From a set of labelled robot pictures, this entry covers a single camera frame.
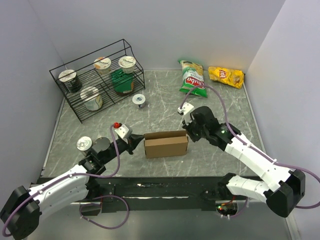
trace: black container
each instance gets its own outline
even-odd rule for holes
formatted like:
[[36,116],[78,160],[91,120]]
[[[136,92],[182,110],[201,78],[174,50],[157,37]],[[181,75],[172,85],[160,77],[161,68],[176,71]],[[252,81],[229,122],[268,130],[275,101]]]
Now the black container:
[[61,72],[59,74],[59,81],[64,84],[70,93],[76,93],[82,87],[82,83],[80,82],[77,73],[71,69]]

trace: small can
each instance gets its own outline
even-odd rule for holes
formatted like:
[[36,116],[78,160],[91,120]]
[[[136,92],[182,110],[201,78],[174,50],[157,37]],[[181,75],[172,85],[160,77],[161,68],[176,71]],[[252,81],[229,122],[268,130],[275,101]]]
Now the small can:
[[76,142],[76,148],[86,157],[90,148],[92,147],[92,140],[88,136],[82,136]]
[[81,90],[80,98],[84,101],[85,107],[90,111],[99,110],[103,103],[98,88],[94,86]]
[[110,72],[111,60],[110,58],[105,58],[103,56],[98,57],[94,60],[93,66],[96,68],[99,74],[104,75]]
[[142,109],[146,105],[146,97],[143,94],[136,94],[133,96],[132,102],[138,109]]
[[82,83],[78,79],[77,73],[72,69],[61,72],[59,74],[59,80],[64,83],[70,93],[76,93],[82,87]]
[[118,63],[125,74],[130,74],[135,70],[136,59],[133,56],[123,56]]

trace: chip bag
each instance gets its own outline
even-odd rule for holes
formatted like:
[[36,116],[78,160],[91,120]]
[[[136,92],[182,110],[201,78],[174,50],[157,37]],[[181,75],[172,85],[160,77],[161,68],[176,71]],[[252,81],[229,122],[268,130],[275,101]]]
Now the chip bag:
[[[182,66],[182,87],[180,92],[188,93],[194,86],[205,85],[204,70],[200,64],[191,61],[179,61]],[[204,86],[194,89],[192,94],[207,97],[207,91]]]
[[211,80],[228,84],[237,89],[240,89],[244,83],[244,73],[241,70],[210,66],[208,73]]

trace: yogurt cup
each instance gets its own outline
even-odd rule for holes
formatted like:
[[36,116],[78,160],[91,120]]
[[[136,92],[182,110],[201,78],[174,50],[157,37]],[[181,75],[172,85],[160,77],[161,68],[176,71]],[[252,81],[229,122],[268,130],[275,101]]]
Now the yogurt cup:
[[93,66],[101,75],[108,74],[110,72],[111,60],[109,58],[101,56],[94,60],[94,62]]
[[84,101],[84,105],[90,111],[100,109],[103,103],[98,88],[94,86],[83,89],[80,93],[80,98]]
[[59,81],[64,83],[70,93],[76,93],[82,87],[82,83],[78,79],[77,73],[72,69],[61,72],[59,74]]
[[133,96],[132,102],[136,108],[142,109],[146,105],[146,97],[143,94],[136,94]]
[[135,70],[136,59],[133,56],[123,56],[119,59],[119,66],[126,74],[130,74]]

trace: marble surface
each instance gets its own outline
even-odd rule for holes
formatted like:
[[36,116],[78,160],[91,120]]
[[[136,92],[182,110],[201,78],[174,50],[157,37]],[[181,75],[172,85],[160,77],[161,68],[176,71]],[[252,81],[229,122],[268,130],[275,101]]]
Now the marble surface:
[[[76,148],[76,142],[80,137],[88,136],[93,141],[99,137],[111,139],[109,127],[114,122],[128,124],[136,134],[181,130],[181,116],[177,109],[185,96],[185,93],[179,91],[182,85],[182,71],[151,70],[145,71],[144,77],[146,89],[141,93],[145,95],[148,105],[143,109],[135,108],[132,98],[128,97],[81,124],[65,103],[43,176],[56,177],[82,159],[83,155]],[[260,148],[257,128],[244,89],[213,82],[209,79],[207,71],[204,72],[204,81],[221,94],[229,122]],[[225,122],[218,97],[209,89],[207,95],[208,98],[190,96],[188,102],[195,107],[210,107],[218,120]],[[187,154],[184,156],[146,159],[144,145],[141,143],[134,155],[124,152],[120,157],[121,166],[116,176],[123,177],[224,176],[227,173],[255,175],[240,161],[210,145],[205,139],[195,143],[190,140]],[[112,160],[106,165],[107,171],[104,175],[113,173],[116,167],[117,161]]]

